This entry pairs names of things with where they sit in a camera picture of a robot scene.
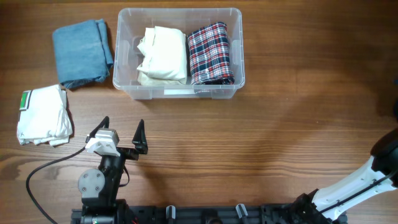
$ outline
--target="blue folded cloth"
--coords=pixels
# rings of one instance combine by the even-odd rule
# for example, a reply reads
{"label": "blue folded cloth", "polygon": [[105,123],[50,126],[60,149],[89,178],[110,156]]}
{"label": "blue folded cloth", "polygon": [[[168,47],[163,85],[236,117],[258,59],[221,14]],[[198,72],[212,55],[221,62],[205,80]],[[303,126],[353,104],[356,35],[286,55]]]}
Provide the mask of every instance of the blue folded cloth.
{"label": "blue folded cloth", "polygon": [[52,34],[60,83],[76,88],[103,82],[113,66],[103,19],[61,27]]}

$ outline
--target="wooden table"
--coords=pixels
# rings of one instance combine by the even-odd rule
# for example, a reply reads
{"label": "wooden table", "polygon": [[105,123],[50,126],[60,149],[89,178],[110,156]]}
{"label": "wooden table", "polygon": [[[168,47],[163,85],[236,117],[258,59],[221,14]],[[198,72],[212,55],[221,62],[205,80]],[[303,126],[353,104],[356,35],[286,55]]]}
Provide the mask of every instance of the wooden table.
{"label": "wooden table", "polygon": [[[69,91],[69,144],[20,146],[21,93],[58,82],[52,32],[103,18],[114,50],[125,7],[236,7],[243,14],[246,84],[231,100],[134,101],[103,83]],[[119,191],[129,205],[259,205],[293,202],[359,168],[396,127],[398,3],[393,1],[176,1],[0,6],[0,223],[47,223],[25,190],[39,165],[84,146],[106,115],[131,146],[141,118],[149,153],[127,162]],[[82,153],[38,172],[33,194],[58,222],[81,207]],[[349,223],[395,223],[398,192],[350,210]]]}

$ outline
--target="plastic bin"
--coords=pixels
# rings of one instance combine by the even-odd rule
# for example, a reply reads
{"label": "plastic bin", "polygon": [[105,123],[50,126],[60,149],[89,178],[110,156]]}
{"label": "plastic bin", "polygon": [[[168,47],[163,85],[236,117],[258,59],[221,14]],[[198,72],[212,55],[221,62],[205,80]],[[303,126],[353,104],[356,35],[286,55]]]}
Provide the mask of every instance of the plastic bin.
{"label": "plastic bin", "polygon": [[[137,48],[146,27],[162,26],[189,34],[203,26],[222,21],[227,24],[230,67],[234,85],[142,86],[137,67],[144,56]],[[242,14],[235,8],[209,9],[122,9],[118,18],[113,85],[137,100],[152,98],[231,98],[244,85]]]}

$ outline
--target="clothing tag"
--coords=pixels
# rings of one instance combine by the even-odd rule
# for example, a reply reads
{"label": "clothing tag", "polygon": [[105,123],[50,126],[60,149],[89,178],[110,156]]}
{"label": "clothing tag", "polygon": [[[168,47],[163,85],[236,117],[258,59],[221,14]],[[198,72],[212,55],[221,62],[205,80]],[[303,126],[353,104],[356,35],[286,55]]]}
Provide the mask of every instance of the clothing tag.
{"label": "clothing tag", "polygon": [[28,109],[31,93],[32,93],[32,90],[27,90],[22,93],[21,104],[19,105],[20,111]]}

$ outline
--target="white label on container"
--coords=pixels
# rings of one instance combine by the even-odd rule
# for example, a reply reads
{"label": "white label on container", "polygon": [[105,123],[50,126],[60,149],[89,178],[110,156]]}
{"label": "white label on container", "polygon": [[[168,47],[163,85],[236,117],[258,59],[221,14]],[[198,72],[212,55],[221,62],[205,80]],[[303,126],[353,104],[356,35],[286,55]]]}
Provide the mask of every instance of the white label on container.
{"label": "white label on container", "polygon": [[191,95],[195,94],[194,90],[164,90],[165,95]]}

